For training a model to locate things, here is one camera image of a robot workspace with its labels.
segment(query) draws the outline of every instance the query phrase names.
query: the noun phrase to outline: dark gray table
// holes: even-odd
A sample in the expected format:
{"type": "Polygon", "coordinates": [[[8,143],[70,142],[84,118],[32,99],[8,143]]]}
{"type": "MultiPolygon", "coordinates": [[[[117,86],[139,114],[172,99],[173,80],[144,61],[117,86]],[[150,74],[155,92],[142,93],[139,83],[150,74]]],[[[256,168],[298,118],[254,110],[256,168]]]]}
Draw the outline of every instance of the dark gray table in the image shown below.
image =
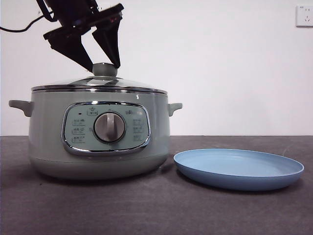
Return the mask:
{"type": "Polygon", "coordinates": [[[36,173],[27,137],[1,137],[3,235],[313,234],[313,136],[171,137],[157,170],[126,179],[75,182],[36,173]],[[181,175],[173,155],[195,148],[239,148],[294,158],[293,185],[267,192],[207,187],[181,175]]]}

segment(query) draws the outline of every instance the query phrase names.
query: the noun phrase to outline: blue plate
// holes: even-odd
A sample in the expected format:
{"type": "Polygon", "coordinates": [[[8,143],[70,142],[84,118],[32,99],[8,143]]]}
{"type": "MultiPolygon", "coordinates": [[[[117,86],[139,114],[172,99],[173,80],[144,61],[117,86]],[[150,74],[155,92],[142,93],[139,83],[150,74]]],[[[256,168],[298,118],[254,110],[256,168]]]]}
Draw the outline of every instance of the blue plate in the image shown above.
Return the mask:
{"type": "Polygon", "coordinates": [[[195,149],[178,153],[179,171],[200,183],[235,190],[272,190],[298,180],[304,166],[283,156],[240,149],[195,149]]]}

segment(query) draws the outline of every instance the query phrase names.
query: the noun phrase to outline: plate rim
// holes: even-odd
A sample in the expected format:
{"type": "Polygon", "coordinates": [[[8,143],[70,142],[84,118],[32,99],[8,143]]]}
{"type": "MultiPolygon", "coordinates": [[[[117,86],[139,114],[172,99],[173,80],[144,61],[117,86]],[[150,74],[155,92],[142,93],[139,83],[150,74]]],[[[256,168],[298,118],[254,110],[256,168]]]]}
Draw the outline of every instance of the plate rim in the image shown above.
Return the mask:
{"type": "Polygon", "coordinates": [[[191,170],[196,170],[196,171],[201,171],[201,172],[204,172],[204,173],[218,174],[218,175],[223,175],[223,176],[249,177],[249,178],[274,178],[274,177],[276,178],[276,177],[293,176],[293,175],[301,174],[304,171],[304,165],[301,162],[299,162],[299,161],[297,161],[295,159],[288,158],[288,157],[285,157],[285,156],[281,156],[281,155],[278,155],[278,154],[266,153],[266,152],[260,152],[260,151],[254,151],[254,150],[247,150],[247,149],[234,149],[234,148],[199,148],[199,149],[190,149],[190,150],[185,150],[185,151],[182,151],[182,152],[179,152],[179,153],[175,154],[173,156],[173,159],[174,159],[174,162],[176,164],[178,164],[180,166],[183,166],[185,168],[188,168],[188,169],[191,169],[191,170]],[[233,174],[222,174],[222,173],[216,173],[216,172],[204,171],[204,170],[191,168],[189,166],[182,165],[175,158],[179,154],[186,153],[186,152],[191,152],[191,151],[198,151],[198,150],[235,150],[235,151],[246,151],[246,152],[255,152],[255,153],[262,153],[262,154],[267,154],[267,155],[274,155],[276,157],[286,158],[286,159],[289,159],[289,160],[292,160],[292,161],[296,162],[297,164],[300,164],[301,165],[301,169],[299,171],[295,172],[295,173],[292,173],[292,174],[284,174],[284,175],[276,175],[276,176],[233,175],[233,174]]]}

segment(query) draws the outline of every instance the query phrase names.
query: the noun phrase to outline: black cable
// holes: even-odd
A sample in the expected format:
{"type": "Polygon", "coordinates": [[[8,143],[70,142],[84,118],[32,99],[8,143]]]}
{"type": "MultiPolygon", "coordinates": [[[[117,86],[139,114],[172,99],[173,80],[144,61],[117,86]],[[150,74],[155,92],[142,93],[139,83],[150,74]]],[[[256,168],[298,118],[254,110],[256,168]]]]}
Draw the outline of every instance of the black cable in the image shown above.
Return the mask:
{"type": "Polygon", "coordinates": [[[24,29],[8,29],[8,28],[3,28],[3,27],[0,27],[1,30],[3,31],[7,31],[7,32],[10,32],[10,33],[22,33],[22,32],[25,32],[26,30],[28,30],[35,22],[37,22],[38,20],[40,20],[41,18],[45,17],[44,15],[34,19],[31,23],[29,23],[29,25],[24,28],[24,29]]]}

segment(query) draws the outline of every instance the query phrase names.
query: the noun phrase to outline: pot lid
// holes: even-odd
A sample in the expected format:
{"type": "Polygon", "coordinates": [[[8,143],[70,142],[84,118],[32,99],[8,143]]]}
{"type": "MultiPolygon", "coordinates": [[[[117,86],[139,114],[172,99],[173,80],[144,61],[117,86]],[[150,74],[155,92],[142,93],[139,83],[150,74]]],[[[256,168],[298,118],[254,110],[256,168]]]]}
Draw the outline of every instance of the pot lid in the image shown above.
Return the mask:
{"type": "Polygon", "coordinates": [[[33,87],[32,91],[40,90],[58,90],[58,91],[71,91],[80,89],[96,89],[110,91],[140,91],[140,92],[154,92],[167,94],[166,91],[155,89],[144,83],[126,80],[116,77],[117,69],[112,64],[98,63],[93,65],[92,72],[94,76],[86,77],[84,79],[67,82],[57,82],[54,84],[47,84],[44,86],[33,87]]]}

